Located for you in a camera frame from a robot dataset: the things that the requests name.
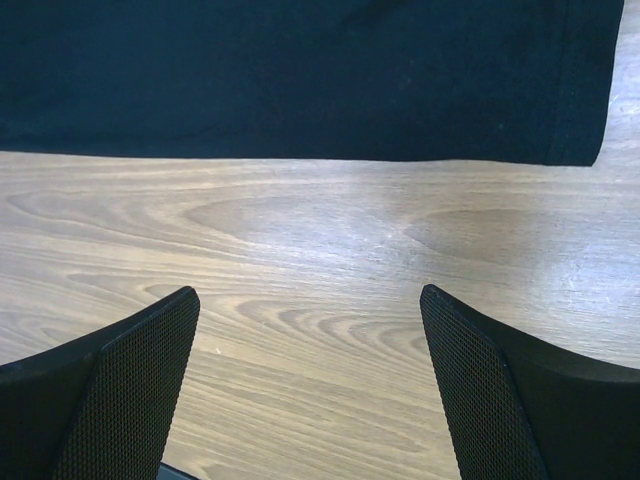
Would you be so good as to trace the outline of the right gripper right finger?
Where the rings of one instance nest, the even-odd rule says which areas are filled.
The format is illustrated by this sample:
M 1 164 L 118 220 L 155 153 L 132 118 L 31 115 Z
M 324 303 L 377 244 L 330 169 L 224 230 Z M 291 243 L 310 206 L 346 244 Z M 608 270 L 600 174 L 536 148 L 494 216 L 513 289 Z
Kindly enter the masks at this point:
M 435 285 L 420 309 L 461 478 L 638 478 L 638 370 L 554 346 Z

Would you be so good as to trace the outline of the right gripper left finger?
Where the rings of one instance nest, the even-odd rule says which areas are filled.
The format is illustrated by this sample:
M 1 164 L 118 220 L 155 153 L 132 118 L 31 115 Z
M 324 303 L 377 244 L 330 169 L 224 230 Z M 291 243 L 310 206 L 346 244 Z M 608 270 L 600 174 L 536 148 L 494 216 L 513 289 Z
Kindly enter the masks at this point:
M 4 479 L 186 479 L 163 462 L 199 318 L 182 287 L 1 367 Z

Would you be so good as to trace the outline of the black t-shirt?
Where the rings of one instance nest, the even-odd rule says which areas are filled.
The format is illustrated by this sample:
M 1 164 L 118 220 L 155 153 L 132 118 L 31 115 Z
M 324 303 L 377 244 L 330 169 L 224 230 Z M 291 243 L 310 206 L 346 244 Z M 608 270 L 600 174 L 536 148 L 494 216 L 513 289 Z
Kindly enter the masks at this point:
M 590 166 L 619 1 L 5 1 L 1 147 Z

